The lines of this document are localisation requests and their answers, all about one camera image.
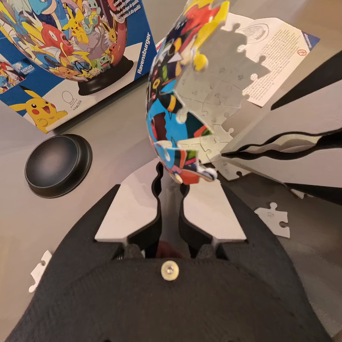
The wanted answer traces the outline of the white instruction leaflet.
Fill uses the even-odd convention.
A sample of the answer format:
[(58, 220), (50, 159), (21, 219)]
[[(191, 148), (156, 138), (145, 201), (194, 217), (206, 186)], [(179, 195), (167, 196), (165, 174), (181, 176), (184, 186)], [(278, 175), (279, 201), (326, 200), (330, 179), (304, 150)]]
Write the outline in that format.
[(278, 19), (250, 19), (220, 6), (188, 5), (152, 64), (147, 110), (220, 109), (246, 100), (263, 107), (320, 39)]

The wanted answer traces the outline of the blue puzzle box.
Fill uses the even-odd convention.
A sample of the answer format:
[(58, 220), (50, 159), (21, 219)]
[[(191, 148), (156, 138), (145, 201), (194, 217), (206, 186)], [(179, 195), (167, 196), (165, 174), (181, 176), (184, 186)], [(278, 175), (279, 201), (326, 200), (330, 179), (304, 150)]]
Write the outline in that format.
[(44, 134), (148, 74), (142, 1), (1, 0), (1, 101)]

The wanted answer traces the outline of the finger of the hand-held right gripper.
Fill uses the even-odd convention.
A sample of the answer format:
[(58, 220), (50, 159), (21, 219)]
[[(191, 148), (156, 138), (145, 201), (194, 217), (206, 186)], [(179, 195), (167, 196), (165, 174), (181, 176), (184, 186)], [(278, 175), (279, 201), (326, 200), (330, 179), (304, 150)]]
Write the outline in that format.
[(222, 153), (236, 152), (247, 145), (262, 145), (283, 133), (318, 135), (341, 129), (342, 81), (328, 85), (255, 119)]
[(281, 183), (341, 188), (341, 138), (271, 138), (226, 145), (221, 155)]

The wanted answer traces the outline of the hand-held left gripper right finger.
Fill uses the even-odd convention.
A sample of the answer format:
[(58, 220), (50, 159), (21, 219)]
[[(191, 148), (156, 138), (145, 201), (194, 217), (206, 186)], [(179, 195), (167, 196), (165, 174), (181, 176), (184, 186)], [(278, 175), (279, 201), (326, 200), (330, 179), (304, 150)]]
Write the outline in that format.
[(245, 243), (246, 234), (220, 182), (180, 186), (180, 237), (195, 258), (203, 245)]

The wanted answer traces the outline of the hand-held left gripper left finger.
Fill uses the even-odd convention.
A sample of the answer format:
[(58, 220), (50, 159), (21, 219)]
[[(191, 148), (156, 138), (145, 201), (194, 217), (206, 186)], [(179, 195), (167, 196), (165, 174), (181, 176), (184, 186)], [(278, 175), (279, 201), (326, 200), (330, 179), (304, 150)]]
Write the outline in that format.
[(163, 172), (155, 158), (122, 181), (95, 235), (97, 242), (135, 244), (146, 258), (156, 257), (162, 232), (159, 195)]

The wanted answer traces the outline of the black ball stand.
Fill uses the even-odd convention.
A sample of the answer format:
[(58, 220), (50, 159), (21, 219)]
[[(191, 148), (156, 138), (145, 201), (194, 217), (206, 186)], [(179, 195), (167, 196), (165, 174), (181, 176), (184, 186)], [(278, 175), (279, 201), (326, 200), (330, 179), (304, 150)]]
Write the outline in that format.
[(29, 188), (41, 198), (58, 198), (73, 191), (92, 165), (92, 148), (80, 135), (52, 136), (40, 143), (25, 165)]

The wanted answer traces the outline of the partly built puzzle ball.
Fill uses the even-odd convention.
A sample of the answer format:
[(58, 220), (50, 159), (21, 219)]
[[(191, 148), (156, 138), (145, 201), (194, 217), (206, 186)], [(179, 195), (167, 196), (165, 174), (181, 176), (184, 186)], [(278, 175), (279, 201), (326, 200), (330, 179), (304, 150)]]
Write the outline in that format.
[(246, 90), (270, 71), (246, 56), (239, 23), (224, 28), (229, 1), (187, 1), (164, 38), (148, 76), (146, 122), (150, 143), (174, 182), (189, 186), (220, 183), (206, 168), (232, 140), (222, 128)]

